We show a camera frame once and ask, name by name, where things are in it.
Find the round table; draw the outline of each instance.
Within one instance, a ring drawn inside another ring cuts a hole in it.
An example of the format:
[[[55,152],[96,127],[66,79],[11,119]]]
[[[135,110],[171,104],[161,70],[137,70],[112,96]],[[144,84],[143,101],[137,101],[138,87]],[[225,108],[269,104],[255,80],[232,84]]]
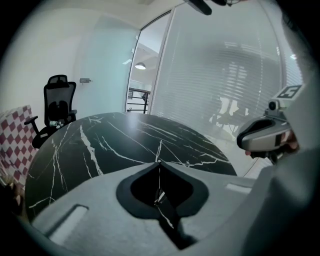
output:
[[[183,124],[149,114],[93,115],[57,130],[35,155],[25,186],[28,218],[88,179],[157,161],[236,175],[214,144]]]

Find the black cutout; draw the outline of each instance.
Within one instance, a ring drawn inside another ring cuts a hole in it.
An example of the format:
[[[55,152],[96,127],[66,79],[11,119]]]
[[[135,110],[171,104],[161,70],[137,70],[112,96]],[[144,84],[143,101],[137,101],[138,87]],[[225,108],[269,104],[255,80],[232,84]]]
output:
[[[164,191],[166,198],[156,203],[160,191]],[[158,220],[162,230],[182,250],[197,240],[184,233],[180,219],[197,214],[209,191],[202,181],[166,163],[155,163],[122,180],[116,197],[132,216]]]

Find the office chair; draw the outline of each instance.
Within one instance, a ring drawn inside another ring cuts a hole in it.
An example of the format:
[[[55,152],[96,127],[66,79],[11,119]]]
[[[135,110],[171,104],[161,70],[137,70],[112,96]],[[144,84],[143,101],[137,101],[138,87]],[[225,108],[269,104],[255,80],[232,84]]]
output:
[[[67,76],[63,74],[54,75],[49,78],[43,88],[44,93],[44,124],[45,128],[38,130],[34,116],[24,122],[25,125],[32,124],[36,133],[32,146],[39,149],[41,145],[59,128],[76,121],[76,110],[72,110],[72,100],[76,90],[75,82],[68,82]]]

